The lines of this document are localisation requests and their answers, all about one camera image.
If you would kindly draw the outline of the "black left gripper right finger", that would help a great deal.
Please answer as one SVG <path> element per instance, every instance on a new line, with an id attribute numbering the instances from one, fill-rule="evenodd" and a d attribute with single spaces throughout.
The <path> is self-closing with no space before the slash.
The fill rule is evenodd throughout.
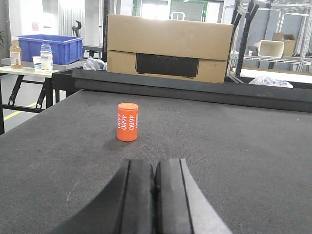
<path id="1" fill-rule="evenodd" d="M 185 159 L 162 159 L 156 168 L 158 234 L 230 234 L 195 182 Z"/>

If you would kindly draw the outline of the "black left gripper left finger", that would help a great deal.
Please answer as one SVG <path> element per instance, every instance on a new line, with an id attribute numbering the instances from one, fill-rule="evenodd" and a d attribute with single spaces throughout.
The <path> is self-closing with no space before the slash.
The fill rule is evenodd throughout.
<path id="1" fill-rule="evenodd" d="M 105 188 L 52 234 L 153 234 L 154 173 L 146 160 L 125 160 Z"/>

